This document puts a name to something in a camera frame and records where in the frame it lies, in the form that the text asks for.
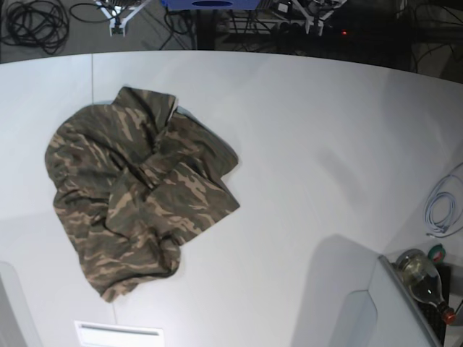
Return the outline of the camouflage t-shirt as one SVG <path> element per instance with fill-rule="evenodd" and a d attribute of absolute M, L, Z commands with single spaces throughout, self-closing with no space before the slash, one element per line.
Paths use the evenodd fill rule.
<path fill-rule="evenodd" d="M 45 154 L 54 210 L 109 303 L 171 277 L 182 246 L 238 209 L 223 183 L 238 162 L 177 97 L 132 87 L 68 118 Z"/>

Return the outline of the green tape roll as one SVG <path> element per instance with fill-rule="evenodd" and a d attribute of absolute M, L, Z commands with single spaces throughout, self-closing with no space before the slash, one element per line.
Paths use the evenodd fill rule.
<path fill-rule="evenodd" d="M 433 264 L 441 264 L 446 257 L 446 250 L 442 244 L 436 244 L 431 247 L 428 252 L 428 259 L 432 261 Z"/>

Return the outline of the white label plate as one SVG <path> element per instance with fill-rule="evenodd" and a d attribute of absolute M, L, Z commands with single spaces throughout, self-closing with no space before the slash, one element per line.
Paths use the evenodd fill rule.
<path fill-rule="evenodd" d="M 75 329 L 80 346 L 164 347 L 166 345 L 164 332 L 158 328 L 128 327 L 75 321 Z"/>

